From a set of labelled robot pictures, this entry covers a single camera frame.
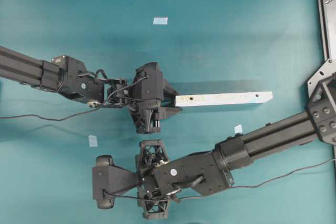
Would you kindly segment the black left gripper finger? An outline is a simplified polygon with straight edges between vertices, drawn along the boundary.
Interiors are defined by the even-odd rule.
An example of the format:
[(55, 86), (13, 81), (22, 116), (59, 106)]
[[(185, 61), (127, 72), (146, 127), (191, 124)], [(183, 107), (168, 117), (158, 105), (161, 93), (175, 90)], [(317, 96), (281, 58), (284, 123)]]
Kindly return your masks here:
[(182, 111), (183, 109), (180, 107), (160, 107), (159, 108), (159, 120), (167, 119)]
[(172, 101), (178, 94), (173, 86), (165, 78), (162, 78), (162, 101)]

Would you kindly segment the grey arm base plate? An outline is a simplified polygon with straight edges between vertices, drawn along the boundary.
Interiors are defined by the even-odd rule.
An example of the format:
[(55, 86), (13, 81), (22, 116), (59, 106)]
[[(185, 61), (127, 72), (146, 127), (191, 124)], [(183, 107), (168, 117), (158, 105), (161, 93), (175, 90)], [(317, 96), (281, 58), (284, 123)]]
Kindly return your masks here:
[(318, 82), (335, 74), (335, 59), (328, 59), (307, 81), (308, 97), (311, 97)]

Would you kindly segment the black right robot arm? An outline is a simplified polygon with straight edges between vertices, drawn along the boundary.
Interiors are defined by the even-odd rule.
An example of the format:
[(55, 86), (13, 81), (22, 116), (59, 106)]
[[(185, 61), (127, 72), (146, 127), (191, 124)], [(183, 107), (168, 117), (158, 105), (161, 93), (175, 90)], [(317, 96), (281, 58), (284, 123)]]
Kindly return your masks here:
[(160, 140), (143, 141), (136, 156), (141, 178), (138, 205), (145, 219), (167, 217), (170, 202), (191, 188), (208, 196), (234, 187), (232, 171), (314, 140), (335, 144), (335, 75), (320, 79), (303, 112), (248, 134), (219, 142), (211, 151), (170, 161)]

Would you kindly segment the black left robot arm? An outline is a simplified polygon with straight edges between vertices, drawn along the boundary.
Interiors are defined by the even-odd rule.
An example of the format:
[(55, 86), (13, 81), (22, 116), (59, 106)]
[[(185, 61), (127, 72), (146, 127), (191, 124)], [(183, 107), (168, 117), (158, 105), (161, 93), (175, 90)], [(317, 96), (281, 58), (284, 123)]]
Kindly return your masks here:
[(182, 111), (175, 105), (179, 93), (163, 77), (157, 62), (137, 68), (132, 84), (110, 79), (99, 69), (90, 72), (85, 64), (61, 55), (50, 62), (1, 47), (1, 77), (45, 92), (100, 108), (128, 108), (139, 134), (160, 132), (160, 121)]

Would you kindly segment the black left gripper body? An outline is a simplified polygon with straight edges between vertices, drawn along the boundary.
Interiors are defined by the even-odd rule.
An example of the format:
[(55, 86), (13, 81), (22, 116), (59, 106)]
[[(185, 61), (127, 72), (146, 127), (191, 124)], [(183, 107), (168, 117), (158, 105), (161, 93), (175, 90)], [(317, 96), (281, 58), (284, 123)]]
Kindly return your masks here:
[[(174, 100), (162, 101), (160, 107), (175, 107)], [(130, 114), (134, 121), (137, 133), (139, 134), (160, 133), (161, 120), (159, 120), (159, 108), (154, 110), (145, 109), (135, 102), (134, 110), (130, 111)]]

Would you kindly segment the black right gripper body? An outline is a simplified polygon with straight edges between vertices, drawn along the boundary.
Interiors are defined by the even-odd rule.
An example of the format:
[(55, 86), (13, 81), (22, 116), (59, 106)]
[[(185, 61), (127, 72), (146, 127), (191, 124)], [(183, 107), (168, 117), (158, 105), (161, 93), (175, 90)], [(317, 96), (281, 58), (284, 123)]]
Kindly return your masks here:
[(139, 179), (137, 186), (138, 206), (143, 208), (143, 218), (147, 220), (168, 217), (170, 200), (161, 193), (154, 176), (157, 166), (170, 159), (162, 140), (147, 140), (139, 143), (140, 152), (135, 156), (135, 167)]

